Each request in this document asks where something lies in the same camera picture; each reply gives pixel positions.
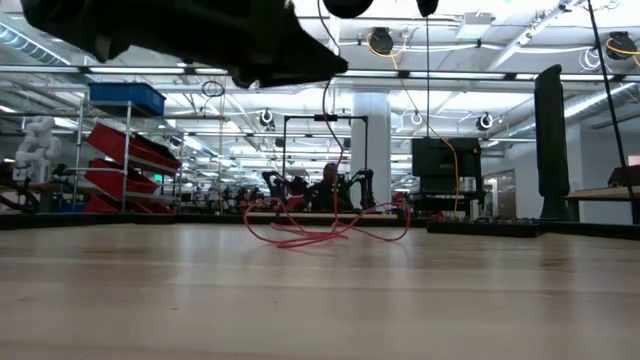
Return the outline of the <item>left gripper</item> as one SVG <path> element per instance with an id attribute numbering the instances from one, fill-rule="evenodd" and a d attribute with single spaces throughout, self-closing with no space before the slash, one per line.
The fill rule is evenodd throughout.
<path id="1" fill-rule="evenodd" d="M 307 33 L 290 1 L 257 1 L 250 37 L 236 60 L 216 33 L 234 30 L 241 11 L 210 0 L 22 0 L 26 21 L 105 63 L 132 46 L 225 69 L 248 88 L 329 81 L 348 62 Z"/>

